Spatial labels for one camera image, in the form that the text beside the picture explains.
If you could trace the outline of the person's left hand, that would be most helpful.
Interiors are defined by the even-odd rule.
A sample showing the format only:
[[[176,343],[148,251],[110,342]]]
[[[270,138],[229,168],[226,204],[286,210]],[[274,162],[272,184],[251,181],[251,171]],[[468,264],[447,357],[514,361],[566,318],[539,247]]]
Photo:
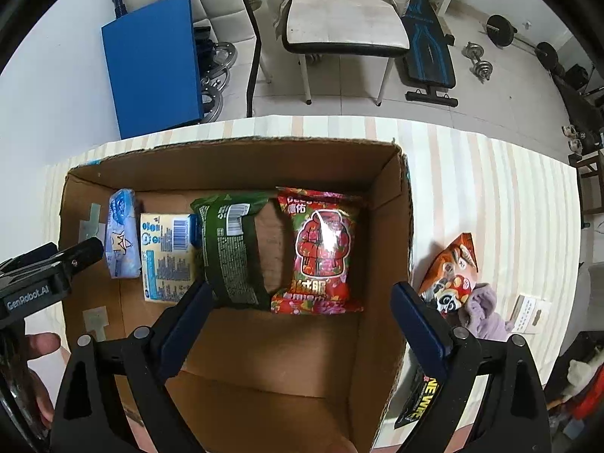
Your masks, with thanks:
[[[52,427],[55,413],[55,392],[48,390],[48,385],[55,385],[53,378],[59,376],[60,366],[55,359],[47,356],[62,349],[62,341],[54,332],[41,332],[26,335],[26,355],[28,371],[31,376],[35,403],[44,427]]]

